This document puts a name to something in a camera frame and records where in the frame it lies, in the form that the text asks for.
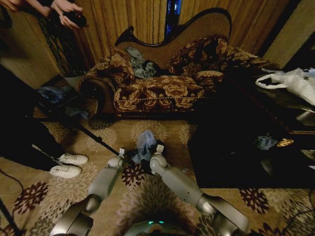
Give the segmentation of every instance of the gold object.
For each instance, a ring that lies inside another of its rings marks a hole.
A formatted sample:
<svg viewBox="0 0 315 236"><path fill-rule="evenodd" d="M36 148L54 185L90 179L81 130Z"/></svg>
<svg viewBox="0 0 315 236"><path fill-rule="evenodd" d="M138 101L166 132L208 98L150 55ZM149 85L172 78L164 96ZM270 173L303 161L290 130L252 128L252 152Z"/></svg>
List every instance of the gold object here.
<svg viewBox="0 0 315 236"><path fill-rule="evenodd" d="M294 143L293 139L282 139L280 142L277 143L277 147L285 147L292 143Z"/></svg>

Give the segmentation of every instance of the black pants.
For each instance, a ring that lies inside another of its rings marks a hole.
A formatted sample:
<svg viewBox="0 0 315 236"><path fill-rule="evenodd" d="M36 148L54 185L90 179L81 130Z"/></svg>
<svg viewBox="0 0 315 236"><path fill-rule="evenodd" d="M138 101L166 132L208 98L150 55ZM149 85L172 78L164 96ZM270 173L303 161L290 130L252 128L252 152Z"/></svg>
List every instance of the black pants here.
<svg viewBox="0 0 315 236"><path fill-rule="evenodd" d="M34 169L49 171L58 165L53 159L64 154L64 150L42 123L31 119L19 125L15 135L12 130L7 135L5 147L1 148L1 155L11 161ZM33 148L37 146L43 152Z"/></svg>

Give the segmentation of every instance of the sofa backrest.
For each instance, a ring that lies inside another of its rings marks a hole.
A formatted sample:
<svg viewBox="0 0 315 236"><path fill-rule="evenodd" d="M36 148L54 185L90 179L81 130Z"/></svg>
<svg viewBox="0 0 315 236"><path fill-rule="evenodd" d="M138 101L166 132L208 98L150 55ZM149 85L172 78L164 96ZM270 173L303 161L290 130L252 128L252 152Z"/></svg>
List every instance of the sofa backrest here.
<svg viewBox="0 0 315 236"><path fill-rule="evenodd" d="M128 46L136 48L145 60L154 61L165 69L172 56L188 43L214 34L229 38L231 28L231 17L226 10L210 8L200 12L186 24L174 27L173 37L165 36L165 40L159 44L141 42L133 35L131 28L118 38L115 45L123 50Z"/></svg>

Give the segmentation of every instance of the carpet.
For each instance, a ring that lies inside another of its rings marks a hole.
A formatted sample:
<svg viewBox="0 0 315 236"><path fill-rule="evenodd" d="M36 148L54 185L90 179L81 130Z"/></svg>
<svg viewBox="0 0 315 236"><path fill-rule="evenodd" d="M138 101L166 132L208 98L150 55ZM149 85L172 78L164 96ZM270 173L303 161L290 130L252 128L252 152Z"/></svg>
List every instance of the carpet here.
<svg viewBox="0 0 315 236"><path fill-rule="evenodd" d="M82 124L116 150L120 147L135 148L137 136L149 129L165 143L168 163L195 180L187 142L196 126L187 121L120 120L109 126L92 119ZM27 236L49 235L68 207L86 197L92 180L113 157L110 151L81 132L71 135L58 123L45 125L68 152L86 154L89 162L82 167L80 176L63 179L0 157L1 169L18 179L24 187L21 197L19 184L0 174L0 197L18 227L26 230ZM264 236L314 235L315 214L310 211L312 205L307 189L206 188L203 191L221 196L241 211L250 221L249 232ZM92 218L94 225L90 236L123 235L134 223L149 219L177 219L178 224L192 235L214 236L211 217L201 215L194 207L182 202L160 177L145 174L140 165L124 168L111 195ZM0 228L1 236L14 235L2 213Z"/></svg>

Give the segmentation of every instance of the blue cloth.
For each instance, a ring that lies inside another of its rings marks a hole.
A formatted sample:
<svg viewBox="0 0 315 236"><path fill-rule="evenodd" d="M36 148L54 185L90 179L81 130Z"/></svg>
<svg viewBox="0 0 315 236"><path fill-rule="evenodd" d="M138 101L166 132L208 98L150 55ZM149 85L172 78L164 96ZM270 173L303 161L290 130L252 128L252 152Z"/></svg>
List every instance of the blue cloth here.
<svg viewBox="0 0 315 236"><path fill-rule="evenodd" d="M75 108L75 107L66 107L65 113L70 117L73 117L77 114L80 114L80 116L84 119L88 119L89 117L89 113L87 111L84 111L80 108Z"/></svg>
<svg viewBox="0 0 315 236"><path fill-rule="evenodd" d="M131 65L135 76L147 79L156 74L157 70L154 68L154 63L151 61L144 61L143 55L138 49L129 46L126 48L126 51L131 56Z"/></svg>
<svg viewBox="0 0 315 236"><path fill-rule="evenodd" d="M151 146L155 145L156 143L157 141L154 138L152 131L145 130L143 133L141 133L138 136L138 141L137 141L138 154L134 155L132 160L136 164L139 164L141 160L150 161L152 154L149 149Z"/></svg>
<svg viewBox="0 0 315 236"><path fill-rule="evenodd" d="M276 143L276 140L268 136L258 136L254 142L256 147L260 150L269 150L269 148L273 147Z"/></svg>
<svg viewBox="0 0 315 236"><path fill-rule="evenodd" d="M56 88L54 86L40 87L37 92L43 97L47 98L51 103L57 104L72 90L71 86L64 86Z"/></svg>

